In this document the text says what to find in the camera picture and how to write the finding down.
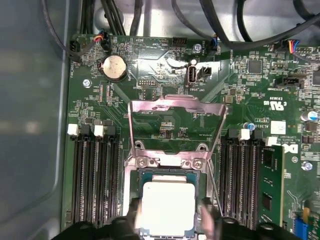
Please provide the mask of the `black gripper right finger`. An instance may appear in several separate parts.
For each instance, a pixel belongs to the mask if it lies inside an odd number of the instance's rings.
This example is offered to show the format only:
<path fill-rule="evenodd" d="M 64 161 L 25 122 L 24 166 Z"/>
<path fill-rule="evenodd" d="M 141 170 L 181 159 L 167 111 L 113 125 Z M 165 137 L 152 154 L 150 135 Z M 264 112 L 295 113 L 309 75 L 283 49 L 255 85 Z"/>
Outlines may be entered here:
<path fill-rule="evenodd" d="M 201 206 L 201 227 L 208 240 L 297 240 L 298 237 L 273 223 L 258 224 L 255 230 L 230 217 L 220 216 L 214 207 Z"/>

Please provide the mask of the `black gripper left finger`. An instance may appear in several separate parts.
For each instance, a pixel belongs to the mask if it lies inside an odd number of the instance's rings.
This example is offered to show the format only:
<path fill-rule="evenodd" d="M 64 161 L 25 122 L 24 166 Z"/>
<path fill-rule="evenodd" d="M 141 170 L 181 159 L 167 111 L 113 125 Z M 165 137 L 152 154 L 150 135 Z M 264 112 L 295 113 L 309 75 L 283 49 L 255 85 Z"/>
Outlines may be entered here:
<path fill-rule="evenodd" d="M 135 227 L 137 214 L 141 206 L 140 198 L 133 198 L 127 215 L 118 216 L 110 223 L 95 227 L 92 223 L 82 221 L 75 223 L 56 235 L 55 240 L 139 240 Z"/>

